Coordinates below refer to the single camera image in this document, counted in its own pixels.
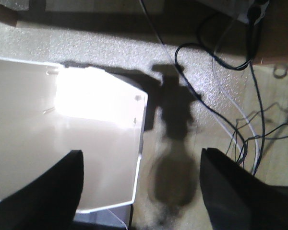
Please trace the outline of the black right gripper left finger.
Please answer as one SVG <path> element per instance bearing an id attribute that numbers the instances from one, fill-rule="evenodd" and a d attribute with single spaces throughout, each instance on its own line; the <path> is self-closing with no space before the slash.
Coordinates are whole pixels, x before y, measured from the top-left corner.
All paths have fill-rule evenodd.
<path id="1" fill-rule="evenodd" d="M 67 230 L 84 184 L 81 150 L 72 150 L 48 171 L 0 201 L 0 230 Z"/>

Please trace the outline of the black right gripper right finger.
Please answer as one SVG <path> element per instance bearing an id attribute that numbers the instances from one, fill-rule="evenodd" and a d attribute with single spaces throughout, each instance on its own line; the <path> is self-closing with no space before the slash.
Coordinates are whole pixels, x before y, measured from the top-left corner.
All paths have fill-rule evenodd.
<path id="1" fill-rule="evenodd" d="M 215 230 L 288 230 L 288 186 L 261 182 L 218 149 L 202 150 L 200 187 Z"/>

